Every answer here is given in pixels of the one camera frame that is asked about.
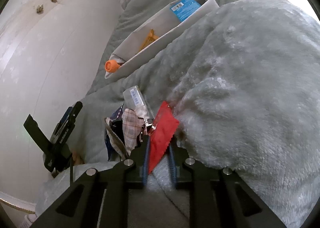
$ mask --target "blue package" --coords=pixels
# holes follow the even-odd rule
[[[171,11],[183,22],[192,15],[201,5],[195,0],[181,0],[178,4],[171,7]]]

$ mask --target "plaid cloth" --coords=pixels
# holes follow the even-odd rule
[[[137,136],[141,132],[144,120],[139,118],[134,110],[127,108],[122,115],[122,121],[125,149],[130,156],[131,151],[137,146]]]

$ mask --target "clear plastic bottle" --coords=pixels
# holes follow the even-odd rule
[[[126,108],[134,110],[138,117],[143,118],[146,126],[152,124],[152,119],[150,118],[146,102],[138,86],[126,89],[123,92],[123,97]]]

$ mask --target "open box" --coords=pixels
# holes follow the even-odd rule
[[[143,64],[154,58],[159,51],[163,50],[200,18],[219,8],[215,0],[195,0],[201,7],[181,22],[170,9],[180,1],[181,0],[175,0],[162,8],[133,31],[119,47],[114,50],[110,59],[115,59],[118,63],[121,62],[124,64],[114,73],[106,72],[106,79],[114,82],[129,76]],[[139,52],[141,44],[152,29],[159,38]]]

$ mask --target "orange plastic item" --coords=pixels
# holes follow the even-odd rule
[[[120,65],[118,64],[118,62],[116,60],[111,59],[105,63],[104,68],[105,68],[106,72],[114,73],[118,70],[118,68],[120,68]]]
[[[153,29],[151,29],[148,36],[145,38],[144,42],[140,46],[139,52],[142,51],[145,47],[148,47],[156,39],[159,39],[159,36],[156,36],[155,31]]]

